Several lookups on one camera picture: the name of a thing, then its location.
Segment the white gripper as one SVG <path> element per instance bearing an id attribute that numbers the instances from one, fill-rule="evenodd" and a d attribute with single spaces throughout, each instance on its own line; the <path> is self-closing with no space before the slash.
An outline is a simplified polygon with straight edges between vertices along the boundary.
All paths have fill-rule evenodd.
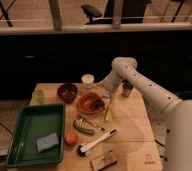
<path id="1" fill-rule="evenodd" d="M 122 78 L 118 74 L 116 74 L 114 71 L 111 71 L 101 81 L 101 85 L 108 91 L 109 97 L 113 98 L 121 82 L 122 82 Z"/>

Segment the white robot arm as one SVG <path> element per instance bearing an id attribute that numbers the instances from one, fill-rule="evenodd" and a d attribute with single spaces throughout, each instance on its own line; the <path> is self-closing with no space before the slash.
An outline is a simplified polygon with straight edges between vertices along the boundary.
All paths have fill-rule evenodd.
<path id="1" fill-rule="evenodd" d="M 133 85 L 167 116 L 163 171 L 192 171 L 192 100 L 182 100 L 137 70 L 132 57 L 116 57 L 110 73 L 101 81 L 114 93 L 123 80 Z"/>

